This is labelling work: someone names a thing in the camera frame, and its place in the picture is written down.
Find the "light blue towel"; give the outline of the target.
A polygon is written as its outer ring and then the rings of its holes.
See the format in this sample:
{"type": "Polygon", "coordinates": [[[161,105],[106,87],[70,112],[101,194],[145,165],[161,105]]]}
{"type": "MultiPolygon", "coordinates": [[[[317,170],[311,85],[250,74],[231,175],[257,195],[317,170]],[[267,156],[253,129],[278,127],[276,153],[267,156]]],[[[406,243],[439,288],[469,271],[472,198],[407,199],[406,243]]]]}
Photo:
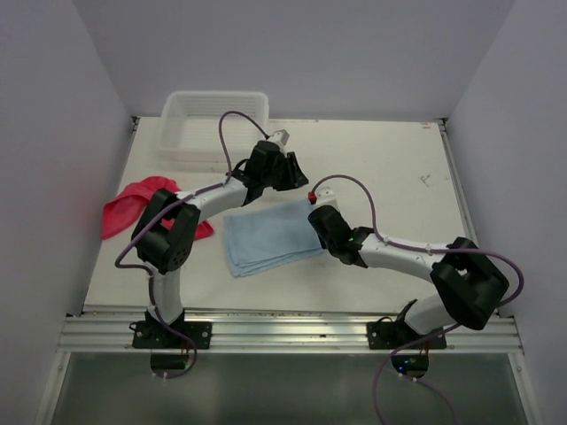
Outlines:
{"type": "Polygon", "coordinates": [[[322,253],[319,238],[307,220],[306,199],[224,217],[224,245],[234,277],[263,273],[322,253]]]}

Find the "red towel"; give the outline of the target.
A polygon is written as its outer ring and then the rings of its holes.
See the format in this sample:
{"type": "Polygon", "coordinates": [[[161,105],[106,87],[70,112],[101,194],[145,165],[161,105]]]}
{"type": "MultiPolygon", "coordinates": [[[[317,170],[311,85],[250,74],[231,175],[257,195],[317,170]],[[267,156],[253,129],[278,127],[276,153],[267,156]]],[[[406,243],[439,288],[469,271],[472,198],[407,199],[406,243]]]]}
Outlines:
{"type": "Polygon", "coordinates": [[[151,197],[159,189],[180,191],[175,180],[164,176],[153,175],[128,184],[104,206],[100,239],[110,239],[137,223],[151,197]]]}

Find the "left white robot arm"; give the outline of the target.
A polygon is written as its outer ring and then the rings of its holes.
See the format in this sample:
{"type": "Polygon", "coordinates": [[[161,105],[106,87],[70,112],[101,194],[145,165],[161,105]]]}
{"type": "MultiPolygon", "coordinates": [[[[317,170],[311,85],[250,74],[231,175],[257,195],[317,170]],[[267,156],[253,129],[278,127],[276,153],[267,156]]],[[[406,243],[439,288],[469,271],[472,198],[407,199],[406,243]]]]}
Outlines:
{"type": "Polygon", "coordinates": [[[279,131],[256,143],[242,169],[227,180],[196,192],[159,189],[152,195],[132,235],[137,257],[150,274],[149,315],[157,321],[152,335],[167,348],[184,336],[180,268],[190,256],[198,225],[227,210],[249,205],[265,189],[287,191],[308,184],[295,153],[286,150],[279,131]]]}

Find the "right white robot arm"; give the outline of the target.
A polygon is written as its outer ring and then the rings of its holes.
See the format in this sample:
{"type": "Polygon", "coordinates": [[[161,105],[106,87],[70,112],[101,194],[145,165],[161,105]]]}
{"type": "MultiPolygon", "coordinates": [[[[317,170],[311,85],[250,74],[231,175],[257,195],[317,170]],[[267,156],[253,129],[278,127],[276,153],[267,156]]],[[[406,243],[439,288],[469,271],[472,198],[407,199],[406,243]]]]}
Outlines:
{"type": "Polygon", "coordinates": [[[350,228],[331,205],[315,208],[308,222],[323,249],[341,263],[388,269],[434,286],[435,295],[410,301],[395,320],[377,321],[374,332],[388,348],[415,347],[454,324],[481,330],[509,289],[505,275],[467,238],[447,246],[402,249],[398,241],[379,239],[372,228],[350,228]]]}

